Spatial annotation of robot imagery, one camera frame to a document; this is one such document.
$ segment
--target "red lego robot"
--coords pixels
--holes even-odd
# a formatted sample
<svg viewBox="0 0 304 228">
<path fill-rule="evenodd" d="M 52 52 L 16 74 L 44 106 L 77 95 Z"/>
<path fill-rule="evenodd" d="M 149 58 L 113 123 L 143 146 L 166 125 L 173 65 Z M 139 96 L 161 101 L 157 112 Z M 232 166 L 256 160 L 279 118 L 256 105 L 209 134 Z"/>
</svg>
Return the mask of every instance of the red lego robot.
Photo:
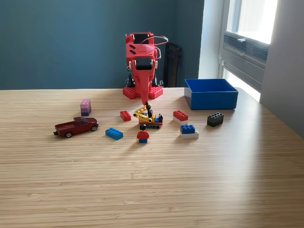
<svg viewBox="0 0 304 228">
<path fill-rule="evenodd" d="M 154 38 L 162 38 L 164 41 L 155 43 Z M 127 70 L 132 72 L 132 75 L 129 75 L 128 86 L 123 88 L 125 96 L 130 99 L 140 97 L 142 104 L 145 104 L 148 98 L 155 99 L 162 95 L 162 87 L 157 85 L 154 76 L 157 61 L 161 59 L 161 51 L 156 46 L 167 42 L 166 37 L 156 36 L 150 32 L 125 35 Z"/>
<path fill-rule="evenodd" d="M 139 126 L 139 132 L 137 134 L 137 140 L 139 140 L 140 143 L 146 143 L 149 139 L 149 133 L 146 131 L 147 126 L 145 124 L 142 124 Z"/>
</svg>

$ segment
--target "red torso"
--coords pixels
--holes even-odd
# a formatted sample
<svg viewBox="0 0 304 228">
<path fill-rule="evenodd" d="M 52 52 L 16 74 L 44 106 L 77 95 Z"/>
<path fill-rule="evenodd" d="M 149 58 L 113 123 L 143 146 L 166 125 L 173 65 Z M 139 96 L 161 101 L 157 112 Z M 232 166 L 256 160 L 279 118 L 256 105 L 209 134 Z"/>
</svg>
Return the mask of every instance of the red torso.
<svg viewBox="0 0 304 228">
<path fill-rule="evenodd" d="M 140 131 L 137 134 L 137 138 L 138 139 L 148 139 L 149 138 L 149 134 L 146 131 L 144 131 L 144 132 Z"/>
</svg>

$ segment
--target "cable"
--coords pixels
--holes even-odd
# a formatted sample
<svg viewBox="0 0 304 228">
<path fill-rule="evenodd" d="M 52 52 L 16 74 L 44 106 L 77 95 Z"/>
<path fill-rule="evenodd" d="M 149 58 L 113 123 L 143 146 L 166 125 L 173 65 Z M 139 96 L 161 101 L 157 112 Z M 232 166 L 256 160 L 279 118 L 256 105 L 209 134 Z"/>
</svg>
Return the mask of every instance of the cable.
<svg viewBox="0 0 304 228">
<path fill-rule="evenodd" d="M 154 46 L 156 46 L 156 45 L 160 45 L 160 44 L 165 44 L 165 43 L 167 43 L 169 40 L 168 40 L 168 38 L 166 38 L 165 36 L 160 36 L 160 35 L 153 35 L 153 36 L 150 36 L 150 37 L 147 37 L 146 39 L 144 39 L 142 42 L 140 42 L 140 44 L 142 44 L 143 42 L 145 42 L 146 40 L 149 40 L 149 39 L 151 39 L 151 38 L 162 38 L 162 39 L 164 39 L 165 41 L 163 41 L 163 42 L 159 42 L 159 43 L 154 43 Z"/>
<path fill-rule="evenodd" d="M 160 56 L 159 57 L 157 57 L 155 60 L 159 60 L 159 59 L 161 59 L 161 57 L 162 57 L 162 55 L 161 55 L 161 50 L 158 48 L 158 47 L 155 47 L 157 50 L 158 50 L 158 52 L 160 53 Z"/>
</svg>

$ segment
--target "red toy car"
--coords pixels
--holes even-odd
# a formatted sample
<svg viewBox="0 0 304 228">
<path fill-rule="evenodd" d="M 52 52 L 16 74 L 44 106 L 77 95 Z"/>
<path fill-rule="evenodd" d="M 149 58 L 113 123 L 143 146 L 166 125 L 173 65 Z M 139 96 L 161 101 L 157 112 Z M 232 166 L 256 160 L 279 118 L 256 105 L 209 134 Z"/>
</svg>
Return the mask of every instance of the red toy car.
<svg viewBox="0 0 304 228">
<path fill-rule="evenodd" d="M 69 138 L 73 134 L 78 134 L 87 131 L 96 131 L 98 121 L 94 118 L 75 117 L 74 121 L 55 125 L 56 131 L 54 135 Z"/>
</svg>

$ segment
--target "lego crane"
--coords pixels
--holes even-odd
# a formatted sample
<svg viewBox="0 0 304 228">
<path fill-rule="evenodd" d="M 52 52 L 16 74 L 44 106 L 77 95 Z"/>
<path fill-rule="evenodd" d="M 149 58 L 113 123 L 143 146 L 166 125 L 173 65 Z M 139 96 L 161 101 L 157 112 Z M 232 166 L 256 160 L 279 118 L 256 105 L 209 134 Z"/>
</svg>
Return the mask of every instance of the lego crane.
<svg viewBox="0 0 304 228">
<path fill-rule="evenodd" d="M 155 43 L 154 38 L 162 38 L 164 41 Z M 154 76 L 157 61 L 162 57 L 156 46 L 167 42 L 166 37 L 150 32 L 125 35 L 127 70 L 132 72 L 132 75 L 129 75 L 129 85 L 123 88 L 125 96 L 130 99 L 140 97 L 142 104 L 145 104 L 148 98 L 155 99 L 162 95 L 163 89 L 157 85 Z"/>
<path fill-rule="evenodd" d="M 133 116 L 139 119 L 139 124 L 147 125 L 147 128 L 160 128 L 160 126 L 162 126 L 162 115 L 159 114 L 157 117 L 153 114 L 151 105 L 147 101 L 144 107 L 141 107 L 134 112 Z"/>
</svg>

